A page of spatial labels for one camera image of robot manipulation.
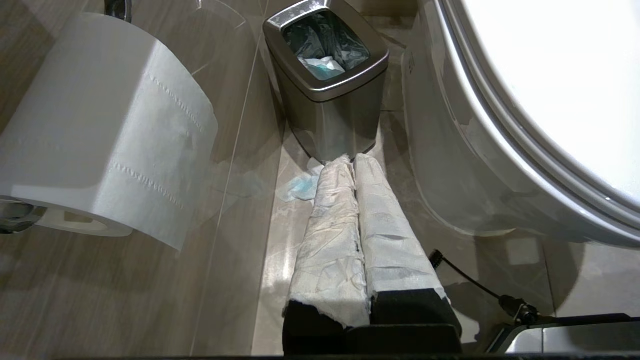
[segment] toilet paper roll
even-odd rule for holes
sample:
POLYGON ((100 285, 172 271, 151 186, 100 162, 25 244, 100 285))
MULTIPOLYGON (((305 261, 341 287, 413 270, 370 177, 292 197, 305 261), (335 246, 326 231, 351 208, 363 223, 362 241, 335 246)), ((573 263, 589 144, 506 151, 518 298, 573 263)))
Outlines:
POLYGON ((38 225, 136 229, 181 249, 217 132, 211 103, 166 46, 82 14, 0 136, 0 197, 48 208, 38 225))

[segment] black power cord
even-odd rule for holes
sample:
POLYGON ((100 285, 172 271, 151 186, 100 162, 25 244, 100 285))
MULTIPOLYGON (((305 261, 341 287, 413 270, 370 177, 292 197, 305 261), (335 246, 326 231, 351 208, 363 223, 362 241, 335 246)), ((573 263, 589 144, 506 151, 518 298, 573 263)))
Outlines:
POLYGON ((465 279, 469 280, 473 285, 476 285, 478 288, 483 290, 485 293, 495 297, 498 300, 498 304, 500 307, 513 318, 513 321, 518 324, 523 325, 532 325, 538 321, 540 318, 540 313, 538 309, 536 309, 533 305, 527 303, 524 299, 516 299, 509 295, 498 296, 498 294, 489 290, 487 287, 483 286, 476 280, 472 279, 471 276, 465 274, 462 270, 460 270, 456 265, 453 265, 451 261, 444 257, 444 255, 439 250, 434 250, 429 256, 429 260, 433 265, 434 269, 437 269, 440 264, 444 261, 449 265, 453 270, 455 270, 458 274, 460 274, 465 279))

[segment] trash can rim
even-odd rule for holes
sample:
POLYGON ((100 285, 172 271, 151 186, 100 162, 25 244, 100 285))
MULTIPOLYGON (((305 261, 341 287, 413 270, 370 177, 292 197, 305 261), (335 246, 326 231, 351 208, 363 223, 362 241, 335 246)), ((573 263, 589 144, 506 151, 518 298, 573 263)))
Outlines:
POLYGON ((283 73, 310 100, 324 102, 364 86, 388 67, 389 52, 379 34, 344 0, 303 0, 268 18, 263 24, 265 41, 283 73), (294 22, 329 11, 347 24, 360 38, 370 56, 363 63, 329 80, 318 80, 297 59, 282 36, 282 31, 294 22))

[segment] stainless steel trash can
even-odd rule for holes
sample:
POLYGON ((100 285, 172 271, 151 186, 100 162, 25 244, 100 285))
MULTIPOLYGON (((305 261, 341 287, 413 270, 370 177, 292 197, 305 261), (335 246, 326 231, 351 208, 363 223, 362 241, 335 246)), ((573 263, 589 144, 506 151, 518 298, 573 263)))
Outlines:
POLYGON ((285 112, 302 147, 323 162, 343 154, 353 158, 373 147, 389 55, 371 25, 343 0, 304 0, 269 18, 263 28, 285 112), (302 64, 290 34, 307 24, 309 37, 326 45, 325 56, 342 60, 344 73, 320 79, 302 64), (338 28, 339 35, 330 34, 338 28), (349 51, 336 44, 341 41, 360 46, 350 52, 358 54, 356 61, 345 60, 349 51))

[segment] crumpled tissue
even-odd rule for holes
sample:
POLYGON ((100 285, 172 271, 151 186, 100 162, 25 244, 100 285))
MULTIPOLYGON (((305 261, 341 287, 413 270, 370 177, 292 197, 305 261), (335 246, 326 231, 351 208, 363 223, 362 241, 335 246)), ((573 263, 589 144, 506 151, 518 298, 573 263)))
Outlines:
POLYGON ((382 291, 434 289, 446 299, 378 161, 359 154, 354 167, 369 296, 382 291))
POLYGON ((314 306, 343 327, 369 324, 354 191, 346 155, 325 166, 289 288, 289 300, 314 306))
POLYGON ((311 201, 314 203, 320 173, 324 169, 319 161, 314 158, 309 159, 307 171, 294 177, 288 183, 276 190, 278 198, 284 202, 293 200, 311 201))

